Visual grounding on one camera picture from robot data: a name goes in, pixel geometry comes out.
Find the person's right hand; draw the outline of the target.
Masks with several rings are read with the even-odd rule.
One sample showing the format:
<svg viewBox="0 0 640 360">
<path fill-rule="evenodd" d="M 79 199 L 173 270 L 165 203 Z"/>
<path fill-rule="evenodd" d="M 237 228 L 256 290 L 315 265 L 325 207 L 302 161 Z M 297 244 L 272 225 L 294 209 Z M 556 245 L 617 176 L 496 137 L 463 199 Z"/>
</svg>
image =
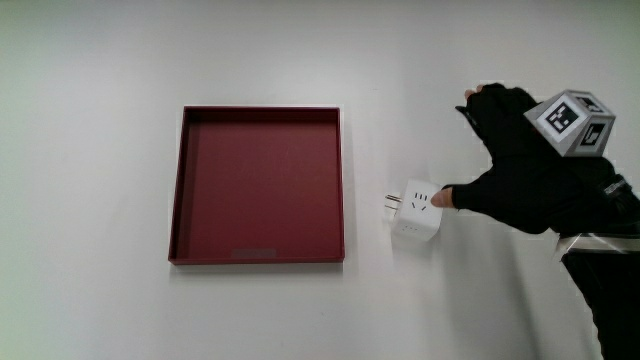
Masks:
<svg viewBox="0 0 640 360">
<path fill-rule="evenodd" d="M 447 184 L 433 195 L 438 208 L 485 214 L 529 234 L 639 232 L 639 199 L 604 157 L 563 157 L 524 114 L 536 101 L 499 83 L 465 93 L 459 112 L 491 157 L 491 167 L 468 184 Z"/>
</svg>

